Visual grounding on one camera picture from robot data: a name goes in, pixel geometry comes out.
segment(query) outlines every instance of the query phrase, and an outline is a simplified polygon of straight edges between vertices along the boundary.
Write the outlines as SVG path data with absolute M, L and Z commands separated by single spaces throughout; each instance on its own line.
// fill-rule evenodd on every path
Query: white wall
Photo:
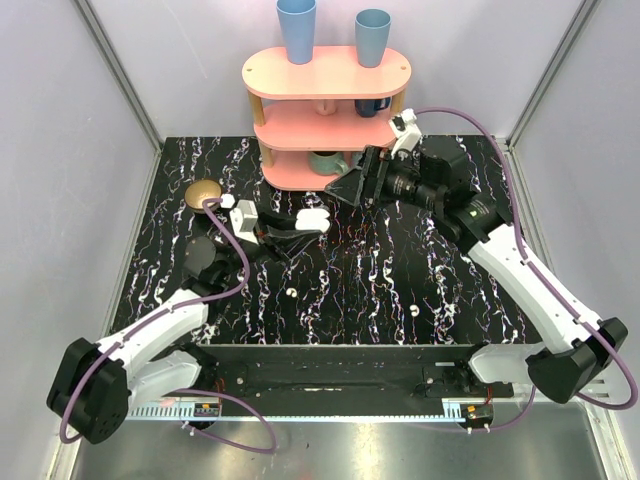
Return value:
M 92 0 L 163 136 L 247 135 L 244 61 L 281 45 L 275 0 Z M 316 44 L 352 44 L 358 11 L 392 16 L 413 66 L 407 105 L 458 107 L 506 136 L 580 0 L 318 0 Z M 473 131 L 447 116 L 433 132 Z
M 640 377 L 640 3 L 602 2 L 516 146 L 558 276 L 629 328 Z M 616 367 L 615 400 L 628 398 Z M 640 415 L 620 415 L 640 471 Z
M 3 2 L 0 65 L 0 478 L 26 480 L 66 346 L 105 325 L 153 150 L 69 0 Z

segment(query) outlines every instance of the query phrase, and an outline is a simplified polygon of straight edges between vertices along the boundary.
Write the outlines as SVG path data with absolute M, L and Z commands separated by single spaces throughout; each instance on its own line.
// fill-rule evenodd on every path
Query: marble tabletop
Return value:
M 457 139 L 470 155 L 475 186 L 508 204 L 502 169 L 486 139 Z M 215 234 L 184 201 L 188 185 L 205 177 L 261 208 L 325 207 L 333 226 L 292 264 L 254 265 L 241 294 L 212 325 L 193 332 L 201 344 L 539 341 L 501 286 L 448 245 L 426 212 L 399 204 L 353 208 L 322 193 L 276 190 L 264 181 L 253 137 L 167 139 L 112 331 L 171 296 L 184 278 L 187 242 Z

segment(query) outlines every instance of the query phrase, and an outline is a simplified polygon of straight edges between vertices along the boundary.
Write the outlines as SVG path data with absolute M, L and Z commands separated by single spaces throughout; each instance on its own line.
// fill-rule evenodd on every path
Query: shelf tier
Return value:
M 265 124 L 254 129 L 264 145 L 284 151 L 356 152 L 367 145 L 388 147 L 395 141 L 388 108 L 363 118 L 353 100 L 340 100 L 336 106 L 334 114 L 320 115 L 309 100 L 274 103 L 264 109 Z
M 339 175 L 318 175 L 309 167 L 308 152 L 272 152 L 272 167 L 262 164 L 265 180 L 279 190 L 321 192 Z
M 356 47 L 314 47 L 304 65 L 287 60 L 284 47 L 262 50 L 242 67 L 247 89 L 271 100 L 384 98 L 403 91 L 411 77 L 411 64 L 387 48 L 375 68 L 358 63 Z

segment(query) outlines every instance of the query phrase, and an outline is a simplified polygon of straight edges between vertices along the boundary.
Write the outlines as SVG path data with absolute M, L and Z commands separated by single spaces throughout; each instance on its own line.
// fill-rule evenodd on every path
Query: shiny metal floor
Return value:
M 497 423 L 517 413 L 496 406 Z M 220 423 L 216 433 L 267 445 L 257 423 Z M 604 479 L 586 412 L 536 404 L 495 434 L 430 432 L 406 424 L 280 423 L 274 456 L 189 437 L 176 424 L 126 422 L 108 441 L 84 444 L 75 480 Z

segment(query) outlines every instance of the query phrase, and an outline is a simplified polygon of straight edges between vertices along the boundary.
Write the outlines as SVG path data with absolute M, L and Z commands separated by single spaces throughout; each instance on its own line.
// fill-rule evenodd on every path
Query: light blue cup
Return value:
M 384 10 L 371 8 L 356 15 L 356 51 L 363 67 L 377 67 L 389 40 L 391 16 Z
M 277 8 L 287 58 L 298 65 L 310 62 L 316 30 L 316 1 L 278 0 Z

